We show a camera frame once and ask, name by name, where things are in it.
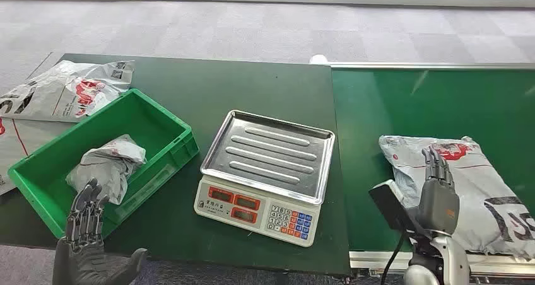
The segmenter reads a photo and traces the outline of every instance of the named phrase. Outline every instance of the green bin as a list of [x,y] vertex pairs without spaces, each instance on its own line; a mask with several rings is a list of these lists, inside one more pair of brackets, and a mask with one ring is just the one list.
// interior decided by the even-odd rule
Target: green bin
[[65,177],[89,149],[123,134],[146,150],[147,163],[128,180],[121,205],[106,205],[104,237],[199,152],[189,125],[139,90],[122,94],[9,169],[9,177],[56,238],[65,234],[76,195]]

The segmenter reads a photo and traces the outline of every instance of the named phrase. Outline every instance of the stainless steel tray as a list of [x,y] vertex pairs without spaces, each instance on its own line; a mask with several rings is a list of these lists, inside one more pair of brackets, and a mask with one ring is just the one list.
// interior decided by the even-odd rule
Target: stainless steel tray
[[232,110],[201,165],[201,173],[322,204],[334,133]]

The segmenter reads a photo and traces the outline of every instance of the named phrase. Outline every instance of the barcode label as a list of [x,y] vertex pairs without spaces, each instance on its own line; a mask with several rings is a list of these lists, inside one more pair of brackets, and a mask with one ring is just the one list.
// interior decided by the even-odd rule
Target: barcode label
[[114,71],[112,72],[112,78],[115,78],[115,79],[121,79],[121,77],[122,77],[122,71],[116,71],[116,70],[114,70]]

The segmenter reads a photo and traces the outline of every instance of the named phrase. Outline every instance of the white object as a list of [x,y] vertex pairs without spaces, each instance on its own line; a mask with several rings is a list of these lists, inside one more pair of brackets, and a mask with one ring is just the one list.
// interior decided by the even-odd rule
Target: white object
[[110,203],[119,205],[128,188],[127,179],[145,162],[145,149],[129,135],[122,135],[85,153],[66,180],[81,192],[92,178],[96,178],[102,186],[99,198],[108,195]]
[[328,63],[329,61],[327,61],[327,57],[320,54],[312,56],[309,60],[309,64],[327,65]]
[[431,146],[448,161],[461,202],[453,238],[474,252],[535,256],[535,221],[471,138],[382,136],[379,145],[393,166],[403,206],[420,202],[425,181],[421,150]]
[[61,61],[3,95],[0,117],[78,122],[127,91],[133,71],[133,61]]

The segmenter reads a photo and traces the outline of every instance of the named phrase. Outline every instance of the electronic weighing scale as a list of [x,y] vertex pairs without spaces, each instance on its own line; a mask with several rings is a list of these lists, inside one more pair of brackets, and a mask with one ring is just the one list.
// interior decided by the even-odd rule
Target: electronic weighing scale
[[233,110],[201,165],[195,212],[309,247],[334,133]]

